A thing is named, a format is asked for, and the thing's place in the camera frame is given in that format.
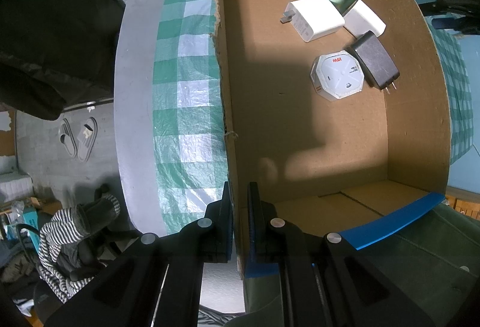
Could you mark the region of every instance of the white power adapter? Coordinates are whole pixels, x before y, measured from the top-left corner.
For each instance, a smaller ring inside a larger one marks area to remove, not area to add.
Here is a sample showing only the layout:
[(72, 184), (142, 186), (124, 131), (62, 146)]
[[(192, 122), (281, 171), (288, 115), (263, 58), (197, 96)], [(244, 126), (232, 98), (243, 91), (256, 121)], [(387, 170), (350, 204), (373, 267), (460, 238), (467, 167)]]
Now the white power adapter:
[(280, 22), (291, 22), (302, 40), (309, 42), (335, 33), (345, 19), (330, 0), (298, 0), (286, 6)]
[(356, 38), (360, 38), (368, 31), (378, 37), (385, 31), (385, 23), (362, 0), (357, 0), (343, 17), (345, 29)]

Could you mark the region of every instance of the metal screw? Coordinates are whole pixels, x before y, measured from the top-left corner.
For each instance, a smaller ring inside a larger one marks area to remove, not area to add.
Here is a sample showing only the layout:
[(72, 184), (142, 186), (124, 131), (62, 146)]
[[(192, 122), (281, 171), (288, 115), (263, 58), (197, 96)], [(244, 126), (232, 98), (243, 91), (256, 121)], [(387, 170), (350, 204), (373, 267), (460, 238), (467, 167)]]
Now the metal screw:
[(340, 236), (338, 233), (336, 232), (331, 232), (327, 235), (327, 240), (330, 242), (330, 243), (340, 243), (340, 241), (342, 240), (342, 236)]
[(154, 233), (145, 233), (140, 238), (140, 241), (143, 244), (152, 244), (156, 238), (157, 238), (157, 235), (155, 235)]
[(282, 228), (285, 225), (285, 221), (279, 217), (275, 217), (270, 220), (270, 225), (275, 228)]
[(212, 225), (212, 220), (210, 220), (208, 217), (204, 217), (198, 220), (197, 224), (202, 228), (208, 228), (209, 226)]

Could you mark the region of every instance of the gray slipper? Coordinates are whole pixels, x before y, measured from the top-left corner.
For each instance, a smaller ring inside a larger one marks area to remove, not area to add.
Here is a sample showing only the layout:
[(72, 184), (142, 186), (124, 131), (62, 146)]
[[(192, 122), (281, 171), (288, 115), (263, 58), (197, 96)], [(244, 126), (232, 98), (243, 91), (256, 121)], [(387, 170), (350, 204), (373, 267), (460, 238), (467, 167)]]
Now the gray slipper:
[(78, 158), (81, 162), (86, 162), (92, 152), (93, 143), (97, 137), (98, 126), (93, 117), (85, 121), (80, 128), (77, 136), (78, 140)]
[(58, 137), (60, 142), (64, 145), (70, 157), (75, 157), (77, 154), (77, 145), (75, 144), (75, 139), (71, 133), (70, 124), (67, 119), (64, 118), (60, 122)]

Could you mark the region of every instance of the blue tape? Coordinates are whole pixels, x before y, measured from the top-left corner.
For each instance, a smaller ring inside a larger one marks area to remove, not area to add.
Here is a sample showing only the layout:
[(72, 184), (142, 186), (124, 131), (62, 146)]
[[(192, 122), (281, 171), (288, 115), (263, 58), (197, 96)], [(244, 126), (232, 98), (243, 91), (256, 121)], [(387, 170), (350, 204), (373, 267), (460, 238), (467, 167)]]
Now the blue tape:
[(440, 204), (445, 196), (429, 193), (403, 208), (362, 226), (340, 232), (343, 238), (357, 250), (378, 242), (418, 220)]
[(257, 263), (249, 258), (245, 264), (243, 276), (245, 278), (258, 278), (278, 273), (278, 263)]

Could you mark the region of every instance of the green checkered tablecloth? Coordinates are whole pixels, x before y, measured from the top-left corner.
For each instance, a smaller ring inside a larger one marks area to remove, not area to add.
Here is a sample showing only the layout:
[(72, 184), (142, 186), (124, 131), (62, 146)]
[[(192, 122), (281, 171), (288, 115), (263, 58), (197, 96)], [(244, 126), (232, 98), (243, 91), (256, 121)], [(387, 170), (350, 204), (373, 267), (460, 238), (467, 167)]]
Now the green checkered tablecloth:
[(430, 23), (427, 24), (440, 56), (447, 85), (452, 126), (450, 164), (453, 164), (473, 146), (473, 108), (469, 75), (457, 39), (446, 30), (437, 30)]
[(214, 0), (164, 0), (153, 75), (157, 185), (167, 232), (203, 217), (227, 180)]

